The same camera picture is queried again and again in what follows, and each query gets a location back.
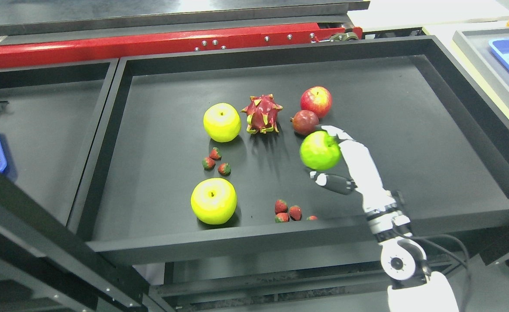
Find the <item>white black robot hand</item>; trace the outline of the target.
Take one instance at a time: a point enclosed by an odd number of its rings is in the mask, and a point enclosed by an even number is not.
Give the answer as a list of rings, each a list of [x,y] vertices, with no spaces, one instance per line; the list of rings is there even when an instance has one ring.
[[[315,128],[316,134],[325,134],[325,139],[339,148],[350,178],[308,166],[310,178],[318,186],[335,193],[360,193],[363,198],[363,213],[379,244],[401,237],[413,238],[411,221],[399,209],[393,195],[385,190],[368,148],[338,127],[318,125]]]

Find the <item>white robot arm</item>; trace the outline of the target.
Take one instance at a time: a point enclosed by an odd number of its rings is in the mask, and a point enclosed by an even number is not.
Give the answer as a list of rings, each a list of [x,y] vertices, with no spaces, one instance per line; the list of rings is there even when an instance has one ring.
[[[425,251],[411,237],[391,237],[378,244],[382,248],[380,263],[390,278],[389,311],[461,311],[445,275],[431,269]]]

